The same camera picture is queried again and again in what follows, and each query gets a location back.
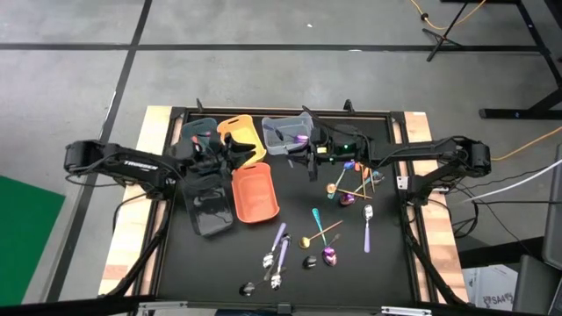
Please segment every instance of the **utensil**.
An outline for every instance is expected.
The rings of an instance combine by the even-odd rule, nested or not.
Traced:
[[[361,167],[361,175],[359,175],[359,177],[361,178],[361,184],[363,184],[363,173],[364,173],[363,165],[361,165],[360,167]],[[367,196],[367,193],[365,191],[365,186],[364,185],[361,186],[363,187],[363,199],[366,199],[365,197]]]
[[[284,273],[285,271],[287,271],[286,267],[281,268],[281,273]],[[252,294],[254,294],[254,291],[256,290],[256,287],[258,287],[261,284],[264,284],[268,281],[270,281],[271,278],[271,273],[267,273],[262,280],[260,280],[259,282],[251,283],[251,282],[247,282],[245,284],[242,284],[240,286],[240,288],[238,289],[238,293],[242,296],[245,297],[250,297],[252,296]]]
[[[341,206],[348,206],[354,203],[355,203],[355,197],[352,196],[351,194],[343,194],[342,197],[340,197]]]
[[[305,268],[305,269],[312,269],[312,268],[316,267],[316,261],[317,260],[316,260],[315,255],[309,255],[302,262],[302,267]]]
[[[366,205],[363,208],[363,217],[365,218],[365,242],[363,250],[365,253],[371,251],[371,238],[369,236],[369,220],[372,219],[372,206]]]
[[[356,197],[361,197],[361,198],[363,198],[363,199],[372,198],[372,197],[367,197],[367,196],[365,196],[365,195],[363,195],[363,194],[351,192],[351,191],[348,191],[348,190],[337,189],[337,191],[340,191],[340,192],[342,192],[342,193],[351,194],[351,195],[354,195],[354,196],[356,196]]]
[[[320,211],[317,208],[313,208],[313,215],[314,219],[316,219],[316,225],[318,225],[318,229],[322,231],[322,224],[320,223]],[[326,236],[322,233],[322,239],[324,240],[324,246],[326,246]]]
[[[372,179],[372,169],[369,168],[369,179]],[[372,192],[375,193],[375,183],[371,181]]]
[[[329,192],[328,192],[328,198],[329,198],[329,199],[334,198],[335,189],[337,189],[338,185],[340,185],[340,181],[342,180],[343,175],[345,174],[345,171],[346,171],[346,170],[349,170],[349,169],[353,169],[354,166],[355,166],[355,163],[354,163],[354,162],[345,162],[345,163],[343,164],[342,173],[340,174],[340,177],[339,177],[339,178],[337,179],[337,181],[335,182],[335,186],[334,186],[333,191],[329,191]]]
[[[271,247],[271,251],[263,257],[262,265],[265,269],[273,266],[273,263],[275,262],[273,260],[273,252],[275,251],[275,247],[277,246],[277,244],[281,240],[281,236],[283,235],[283,232],[285,231],[286,227],[287,227],[287,224],[281,223],[281,226],[279,227],[279,230],[277,230],[277,235],[275,236],[275,240],[273,241],[273,247]]]
[[[287,248],[291,243],[291,236],[286,233],[281,239],[281,255],[279,256],[279,262],[277,263],[277,272],[271,277],[271,289],[277,291],[281,288],[281,267],[283,267],[283,261],[285,260],[285,255],[287,253]]]
[[[335,254],[335,250],[331,247],[325,248],[322,251],[322,259],[324,259],[324,262],[328,266],[334,267],[337,263],[337,255]]]
[[[310,247],[310,241],[311,241],[311,240],[313,240],[314,238],[316,238],[316,237],[320,236],[321,234],[327,232],[328,230],[330,230],[330,229],[332,229],[332,228],[334,228],[334,227],[340,225],[341,223],[343,223],[343,220],[340,220],[339,222],[333,224],[332,226],[330,226],[330,227],[324,229],[323,231],[317,233],[316,235],[314,235],[314,236],[312,236],[312,237],[310,237],[310,238],[307,238],[307,237],[301,238],[300,241],[299,241],[299,246],[300,246],[301,248],[303,248],[303,249],[309,248],[309,247]]]

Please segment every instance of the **green mat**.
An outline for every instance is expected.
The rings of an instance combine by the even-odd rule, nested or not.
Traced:
[[[19,305],[64,196],[0,176],[0,305]]]

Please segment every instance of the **clear plastic container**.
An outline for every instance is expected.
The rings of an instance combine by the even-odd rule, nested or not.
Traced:
[[[303,146],[303,143],[299,143],[298,136],[310,137],[313,119],[306,112],[300,113],[298,117],[263,118],[262,129],[267,152],[272,155],[286,154],[287,150]]]

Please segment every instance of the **tripod stand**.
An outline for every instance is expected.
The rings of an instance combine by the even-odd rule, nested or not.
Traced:
[[[450,23],[449,27],[447,28],[447,31],[445,31],[445,34],[440,35],[437,34],[436,32],[430,31],[426,28],[422,28],[421,30],[427,34],[433,35],[433,37],[436,38],[437,40],[437,44],[435,45],[435,47],[433,47],[433,50],[431,51],[431,53],[429,53],[428,59],[426,61],[430,62],[431,60],[433,60],[433,57],[437,54],[437,51],[439,50],[439,48],[446,42],[448,44],[452,44],[455,47],[461,47],[462,45],[458,44],[456,41],[450,40],[447,38],[447,35],[449,35],[450,30],[453,28],[453,26],[455,26],[455,24],[457,23],[458,18],[460,18],[460,15],[463,14],[463,11],[466,8],[466,5],[468,5],[469,1],[465,1],[465,4],[463,4],[463,7],[460,8],[460,11],[457,13],[456,17],[453,19],[453,21]],[[425,19],[428,17],[428,13],[423,13],[421,15],[421,20],[425,21]]]

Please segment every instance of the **orange tray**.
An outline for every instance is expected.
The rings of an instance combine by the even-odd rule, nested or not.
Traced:
[[[253,119],[248,114],[242,114],[220,122],[217,131],[220,133],[220,140],[224,141],[225,135],[231,133],[232,138],[239,143],[256,145],[256,148],[254,148],[256,154],[244,162],[244,166],[260,162],[265,157],[265,148],[263,148],[260,137],[257,135]]]
[[[232,176],[236,215],[251,224],[272,219],[279,213],[271,181],[270,165],[258,162],[237,169]]]

